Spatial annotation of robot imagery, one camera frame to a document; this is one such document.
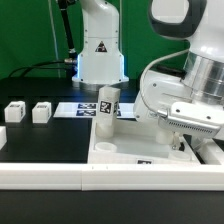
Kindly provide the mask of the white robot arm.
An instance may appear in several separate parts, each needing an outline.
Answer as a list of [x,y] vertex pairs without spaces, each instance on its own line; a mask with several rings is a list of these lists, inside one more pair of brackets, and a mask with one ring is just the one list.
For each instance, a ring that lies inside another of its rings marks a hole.
[[[84,48],[76,85],[125,83],[118,48],[119,14],[104,0],[80,0]],[[158,35],[187,40],[182,78],[146,67],[134,104],[137,121],[200,139],[224,140],[224,0],[151,0],[150,25]]]

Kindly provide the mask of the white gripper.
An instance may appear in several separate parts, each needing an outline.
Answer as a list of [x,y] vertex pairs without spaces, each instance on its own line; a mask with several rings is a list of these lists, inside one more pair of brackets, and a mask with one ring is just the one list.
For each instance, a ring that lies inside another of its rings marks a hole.
[[184,151],[181,134],[206,139],[224,139],[224,108],[191,98],[191,89],[178,77],[149,70],[142,76],[134,103],[138,122],[157,123],[171,130],[173,150]]

